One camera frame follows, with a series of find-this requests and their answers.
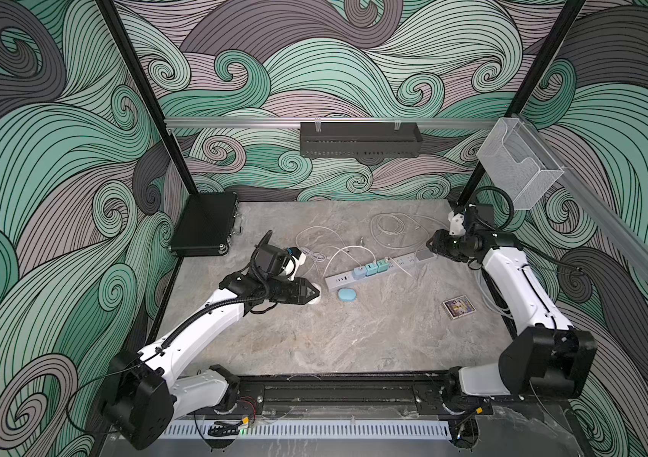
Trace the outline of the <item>blue earbud case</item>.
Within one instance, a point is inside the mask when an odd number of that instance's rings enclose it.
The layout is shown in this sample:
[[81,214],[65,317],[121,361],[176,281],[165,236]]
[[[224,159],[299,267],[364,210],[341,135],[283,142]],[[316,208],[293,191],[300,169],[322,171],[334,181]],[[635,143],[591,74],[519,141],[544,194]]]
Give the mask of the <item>blue earbud case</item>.
[[354,289],[342,288],[337,291],[337,297],[344,303],[350,303],[357,299],[357,292]]

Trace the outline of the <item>blue USB wall charger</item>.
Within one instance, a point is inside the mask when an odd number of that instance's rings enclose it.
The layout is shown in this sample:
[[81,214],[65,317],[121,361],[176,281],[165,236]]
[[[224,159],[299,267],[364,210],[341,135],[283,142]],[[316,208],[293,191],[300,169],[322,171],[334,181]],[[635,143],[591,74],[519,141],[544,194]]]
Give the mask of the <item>blue USB wall charger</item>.
[[367,269],[365,266],[357,267],[352,271],[352,278],[355,281],[361,280],[367,276]]

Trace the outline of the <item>teal dual-port wall charger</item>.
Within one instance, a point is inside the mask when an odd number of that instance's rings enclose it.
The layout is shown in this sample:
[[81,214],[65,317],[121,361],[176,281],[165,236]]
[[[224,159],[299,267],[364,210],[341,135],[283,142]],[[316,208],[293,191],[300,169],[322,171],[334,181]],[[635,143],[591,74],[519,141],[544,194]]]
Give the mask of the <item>teal dual-port wall charger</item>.
[[377,272],[387,272],[390,269],[390,261],[388,259],[381,259],[377,261]]

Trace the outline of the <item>white earbud case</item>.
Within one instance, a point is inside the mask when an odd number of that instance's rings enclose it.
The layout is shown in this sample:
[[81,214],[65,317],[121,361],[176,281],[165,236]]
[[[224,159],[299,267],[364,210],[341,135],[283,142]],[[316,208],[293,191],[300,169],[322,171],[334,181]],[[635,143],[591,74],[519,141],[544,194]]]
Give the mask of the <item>white earbud case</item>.
[[321,302],[322,297],[318,296],[308,302],[308,306],[313,306]]

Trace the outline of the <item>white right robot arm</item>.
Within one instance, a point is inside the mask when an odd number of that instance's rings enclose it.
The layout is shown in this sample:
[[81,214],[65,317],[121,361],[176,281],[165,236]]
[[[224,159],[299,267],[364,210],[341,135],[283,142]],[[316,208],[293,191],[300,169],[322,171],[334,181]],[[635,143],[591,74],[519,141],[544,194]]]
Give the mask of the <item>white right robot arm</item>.
[[541,286],[527,257],[532,247],[505,224],[483,218],[474,201],[457,207],[449,222],[449,228],[437,230],[427,241],[427,249],[454,262],[478,264],[488,286],[499,292],[516,330],[496,362],[457,371],[460,394],[578,397],[597,344],[588,331],[575,329]]

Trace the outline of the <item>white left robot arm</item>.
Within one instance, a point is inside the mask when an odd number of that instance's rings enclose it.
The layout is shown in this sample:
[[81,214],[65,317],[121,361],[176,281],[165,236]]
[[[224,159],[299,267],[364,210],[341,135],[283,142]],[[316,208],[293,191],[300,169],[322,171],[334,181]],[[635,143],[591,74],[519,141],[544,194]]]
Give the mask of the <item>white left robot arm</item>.
[[251,421],[253,406],[240,402],[240,379],[212,365],[198,375],[185,369],[225,329],[250,314],[277,305],[316,302],[318,285],[300,276],[307,260],[297,247],[281,249],[266,232],[247,265],[228,274],[198,310],[172,331],[138,352],[119,352],[99,388],[99,412],[135,449],[150,447],[174,420],[200,409],[230,413],[223,430],[238,430]]

